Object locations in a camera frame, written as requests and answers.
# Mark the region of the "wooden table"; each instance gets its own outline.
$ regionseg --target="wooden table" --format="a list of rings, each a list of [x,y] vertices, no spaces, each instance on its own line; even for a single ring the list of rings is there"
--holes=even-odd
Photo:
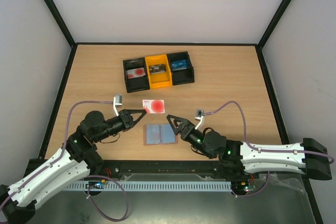
[[[195,69],[195,83],[126,93],[123,59],[188,51]],[[113,100],[123,94],[123,109],[142,109],[143,99],[163,99],[166,114],[147,114],[133,129],[121,133],[113,144],[98,143],[103,159],[119,160],[208,160],[190,150],[190,144],[144,145],[143,126],[167,123],[172,114],[194,120],[197,108],[213,111],[229,100],[244,110],[248,137],[258,144],[281,144],[275,118],[253,46],[119,46],[79,45],[71,67],[46,158],[61,147],[66,119],[73,104],[82,100]],[[105,118],[114,116],[111,105],[82,104],[72,113],[69,134],[92,111]],[[203,127],[212,127],[232,140],[243,140],[243,123],[234,104],[207,116]]]

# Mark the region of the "purple cable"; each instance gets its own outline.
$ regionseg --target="purple cable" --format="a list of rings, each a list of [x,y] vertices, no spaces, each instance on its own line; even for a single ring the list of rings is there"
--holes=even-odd
[[[269,172],[267,172],[267,178],[266,178],[266,181],[263,185],[263,187],[259,190],[259,191],[256,191],[255,193],[253,194],[248,194],[248,195],[236,195],[234,191],[232,191],[232,194],[237,197],[237,198],[246,198],[246,197],[250,197],[250,196],[255,196],[257,194],[260,194],[263,190],[265,190],[266,186],[268,185],[269,181],[270,181],[270,178],[271,178],[271,175]]]
[[[267,150],[267,149],[260,149],[259,150],[258,148],[253,147],[250,144],[250,142],[249,142],[249,140],[247,138],[247,127],[246,127],[246,119],[245,119],[245,116],[244,116],[244,112],[243,112],[241,106],[239,105],[239,103],[236,102],[236,101],[228,101],[228,102],[224,103],[221,107],[219,107],[217,110],[212,111],[212,112],[204,113],[203,115],[213,115],[213,114],[216,114],[218,111],[220,111],[221,109],[225,108],[227,105],[229,105],[231,103],[234,103],[239,108],[240,114],[242,115],[241,118],[243,118],[243,124],[244,124],[244,139],[245,139],[245,142],[248,145],[248,147],[250,147],[254,151],[260,151],[260,152],[293,153],[293,150],[292,151],[290,151],[290,150]],[[331,161],[329,162],[329,164],[332,164],[332,163],[335,162],[335,158],[333,156],[325,154],[325,153],[312,152],[312,151],[303,151],[303,150],[298,150],[298,153],[312,154],[312,155],[317,155],[317,156],[322,156],[322,157],[330,158]]]
[[[107,179],[107,180],[112,181],[113,183],[115,183],[122,190],[122,192],[124,193],[124,197],[125,197],[126,211],[125,211],[124,216],[121,217],[120,219],[113,219],[113,218],[107,216],[106,214],[104,214],[99,209],[99,207],[96,205],[96,203],[93,201],[93,199],[91,197],[89,197],[89,199],[91,200],[91,202],[95,206],[95,209],[98,211],[98,213],[100,215],[102,215],[105,219],[107,219],[109,221],[114,221],[114,222],[119,222],[119,221],[125,220],[127,218],[127,214],[128,214],[128,210],[129,210],[130,204],[129,204],[129,200],[128,200],[128,197],[127,197],[127,194],[126,194],[124,188],[122,188],[122,186],[117,181],[115,181],[113,178],[109,178],[109,177],[105,177],[105,176],[101,176],[101,175],[89,175],[89,176],[87,176],[87,178],[103,178],[103,179]],[[87,193],[88,196],[90,195],[91,188],[92,188],[92,186],[90,186],[89,189],[88,189],[88,193]]]
[[[83,103],[102,103],[102,104],[113,104],[113,102],[110,101],[81,101],[81,102],[77,102],[75,103],[68,114],[68,118],[67,118],[67,123],[66,123],[66,127],[65,127],[65,136],[64,136],[64,142],[63,142],[63,146],[62,146],[62,152],[61,155],[55,159],[54,161],[50,162],[51,165],[53,165],[54,163],[56,163],[57,161],[59,161],[63,155],[64,155],[64,151],[65,151],[65,147],[66,147],[66,142],[68,140],[68,130],[69,130],[69,124],[70,124],[70,117],[71,117],[71,113],[74,110],[74,108],[80,104]],[[24,183],[22,183],[22,185],[20,185],[17,188],[17,191],[20,191],[22,188],[24,188],[30,181],[32,181],[34,178],[36,178],[39,174],[41,174],[43,171],[45,171],[48,168],[48,166],[43,167],[41,170],[39,170],[37,173],[33,174],[29,179],[27,179]],[[17,191],[14,191],[13,193],[11,193],[5,200],[4,202],[2,202],[2,204],[0,205],[0,211],[2,211],[3,207],[5,206],[5,204],[17,193]]]

